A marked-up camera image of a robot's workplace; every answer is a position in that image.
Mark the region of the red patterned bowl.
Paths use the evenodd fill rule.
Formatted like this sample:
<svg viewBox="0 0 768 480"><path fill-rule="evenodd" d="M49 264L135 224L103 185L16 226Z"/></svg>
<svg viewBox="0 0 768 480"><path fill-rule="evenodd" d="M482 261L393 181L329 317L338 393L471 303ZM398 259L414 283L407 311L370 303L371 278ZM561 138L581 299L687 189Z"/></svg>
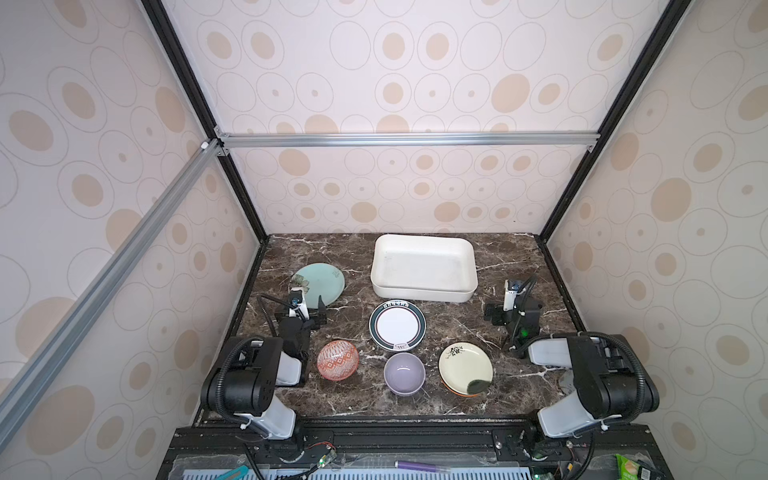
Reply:
<svg viewBox="0 0 768 480"><path fill-rule="evenodd" d="M358 369L360 357L357 348L347 340L327 343L317 355L319 374L329 381L343 381Z"/></svg>

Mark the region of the light green floral plate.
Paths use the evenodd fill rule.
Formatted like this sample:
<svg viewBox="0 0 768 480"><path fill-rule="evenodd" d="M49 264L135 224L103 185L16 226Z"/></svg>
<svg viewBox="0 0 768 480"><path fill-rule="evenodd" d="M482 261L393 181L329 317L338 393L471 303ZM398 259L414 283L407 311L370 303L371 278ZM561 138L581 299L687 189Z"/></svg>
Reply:
<svg viewBox="0 0 768 480"><path fill-rule="evenodd" d="M319 299L328 306L335 302L346 286L340 269L327 263L313 263L299 269L290 280L291 288L300 287L309 309L316 310Z"/></svg>

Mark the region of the white plate green red rim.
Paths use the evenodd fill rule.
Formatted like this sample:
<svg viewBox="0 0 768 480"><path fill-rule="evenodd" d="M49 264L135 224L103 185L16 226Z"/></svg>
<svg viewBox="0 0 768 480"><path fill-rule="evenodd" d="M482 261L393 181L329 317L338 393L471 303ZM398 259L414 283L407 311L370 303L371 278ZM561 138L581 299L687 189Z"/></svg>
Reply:
<svg viewBox="0 0 768 480"><path fill-rule="evenodd" d="M373 341L389 352L407 352L417 347L426 335L426 318L415 304L389 300L378 305L369 318Z"/></svg>

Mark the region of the purple bowl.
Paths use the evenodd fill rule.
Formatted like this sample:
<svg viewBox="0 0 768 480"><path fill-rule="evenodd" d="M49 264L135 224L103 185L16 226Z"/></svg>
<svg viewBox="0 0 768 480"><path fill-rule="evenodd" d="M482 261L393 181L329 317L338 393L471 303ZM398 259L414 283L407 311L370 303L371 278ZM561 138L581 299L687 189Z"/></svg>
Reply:
<svg viewBox="0 0 768 480"><path fill-rule="evenodd" d="M387 360L383 375L392 393L398 396L411 396L423 387L426 370L417 356L401 352Z"/></svg>

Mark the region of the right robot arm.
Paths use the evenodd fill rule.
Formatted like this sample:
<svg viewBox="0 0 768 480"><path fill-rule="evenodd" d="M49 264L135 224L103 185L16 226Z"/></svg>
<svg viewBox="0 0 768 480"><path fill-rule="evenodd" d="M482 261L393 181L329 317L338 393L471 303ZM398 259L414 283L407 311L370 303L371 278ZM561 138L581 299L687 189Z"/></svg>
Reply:
<svg viewBox="0 0 768 480"><path fill-rule="evenodd" d="M484 317L507 330L514 356L572 374L572 391L536 413L544 436L605 431L658 409L658 388L624 336L586 331L542 335L540 304L533 299L522 309L488 304Z"/></svg>

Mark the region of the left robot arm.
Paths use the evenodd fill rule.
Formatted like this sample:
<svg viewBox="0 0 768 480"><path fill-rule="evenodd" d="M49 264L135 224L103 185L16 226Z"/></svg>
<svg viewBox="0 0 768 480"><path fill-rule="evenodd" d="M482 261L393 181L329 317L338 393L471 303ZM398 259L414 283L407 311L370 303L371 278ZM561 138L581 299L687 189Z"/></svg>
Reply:
<svg viewBox="0 0 768 480"><path fill-rule="evenodd" d="M311 333L326 322L322 310L306 321L283 315L276 337L228 339L201 387L201 407L266 440L293 437L297 414L275 390L306 383Z"/></svg>

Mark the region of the white plastic bin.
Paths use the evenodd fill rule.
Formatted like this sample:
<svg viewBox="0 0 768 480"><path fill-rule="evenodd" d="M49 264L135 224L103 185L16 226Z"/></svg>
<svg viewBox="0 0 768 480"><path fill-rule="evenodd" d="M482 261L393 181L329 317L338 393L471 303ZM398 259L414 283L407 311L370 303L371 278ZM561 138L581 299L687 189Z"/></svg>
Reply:
<svg viewBox="0 0 768 480"><path fill-rule="evenodd" d="M370 281L385 299L463 303L478 287L474 247L461 238L382 235Z"/></svg>

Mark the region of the cream plate with flower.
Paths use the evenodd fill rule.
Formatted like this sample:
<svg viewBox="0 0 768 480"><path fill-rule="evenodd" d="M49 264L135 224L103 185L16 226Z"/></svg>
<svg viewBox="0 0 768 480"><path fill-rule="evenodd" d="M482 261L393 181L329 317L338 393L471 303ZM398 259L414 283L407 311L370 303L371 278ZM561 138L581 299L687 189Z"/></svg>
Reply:
<svg viewBox="0 0 768 480"><path fill-rule="evenodd" d="M468 342L447 346L440 354L438 370L443 384L463 397L474 397L487 391L494 376L489 356Z"/></svg>

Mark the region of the purple pen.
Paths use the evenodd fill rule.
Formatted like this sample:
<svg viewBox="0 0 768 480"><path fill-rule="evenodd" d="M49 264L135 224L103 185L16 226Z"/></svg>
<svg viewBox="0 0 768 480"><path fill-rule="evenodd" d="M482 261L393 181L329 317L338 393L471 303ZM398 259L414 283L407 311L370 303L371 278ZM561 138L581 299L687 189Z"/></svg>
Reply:
<svg viewBox="0 0 768 480"><path fill-rule="evenodd" d="M451 471L450 467L439 466L439 465L428 464L428 463L421 463L421 462L403 461L403 460L395 461L394 466L397 469L426 472L426 473L435 473L435 474L447 474Z"/></svg>

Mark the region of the green snack packet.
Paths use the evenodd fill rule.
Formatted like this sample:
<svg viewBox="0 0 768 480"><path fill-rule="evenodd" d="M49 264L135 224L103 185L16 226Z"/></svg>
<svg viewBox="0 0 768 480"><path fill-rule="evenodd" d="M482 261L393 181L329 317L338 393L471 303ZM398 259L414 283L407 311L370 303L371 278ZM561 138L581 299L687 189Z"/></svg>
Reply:
<svg viewBox="0 0 768 480"><path fill-rule="evenodd" d="M652 472L638 461L616 454L619 480L651 480Z"/></svg>

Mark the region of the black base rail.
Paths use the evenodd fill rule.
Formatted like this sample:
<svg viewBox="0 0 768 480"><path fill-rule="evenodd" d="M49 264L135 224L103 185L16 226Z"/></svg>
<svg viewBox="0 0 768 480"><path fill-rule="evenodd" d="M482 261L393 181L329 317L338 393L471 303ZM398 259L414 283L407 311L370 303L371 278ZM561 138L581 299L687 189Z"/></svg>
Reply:
<svg viewBox="0 0 768 480"><path fill-rule="evenodd" d="M266 440L222 422L174 434L159 479L616 479L615 455L672 473L644 425L549 439L532 420L336 418L303 420L288 440ZM398 460L450 467L447 474L397 469Z"/></svg>

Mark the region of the horizontal aluminium frame bar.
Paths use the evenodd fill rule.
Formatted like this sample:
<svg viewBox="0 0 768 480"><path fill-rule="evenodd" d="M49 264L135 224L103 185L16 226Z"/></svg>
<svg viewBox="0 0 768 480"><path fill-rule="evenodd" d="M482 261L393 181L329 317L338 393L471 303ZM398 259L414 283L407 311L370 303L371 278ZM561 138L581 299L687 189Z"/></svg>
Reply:
<svg viewBox="0 0 768 480"><path fill-rule="evenodd" d="M587 145L600 138L592 131L523 132L420 132L420 133L320 133L320 134L232 134L220 142L227 148L302 147L402 147L402 146L506 146Z"/></svg>

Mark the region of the diagonal aluminium frame bar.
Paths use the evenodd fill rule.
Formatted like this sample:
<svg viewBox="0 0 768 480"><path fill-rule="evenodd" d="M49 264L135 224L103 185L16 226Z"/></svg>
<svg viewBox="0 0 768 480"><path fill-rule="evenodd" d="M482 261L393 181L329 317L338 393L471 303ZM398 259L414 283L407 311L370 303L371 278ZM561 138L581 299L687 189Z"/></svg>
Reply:
<svg viewBox="0 0 768 480"><path fill-rule="evenodd" d="M93 328L161 229L185 199L222 142L209 139L175 177L111 260L74 302L1 398L1 448L6 449L43 394Z"/></svg>

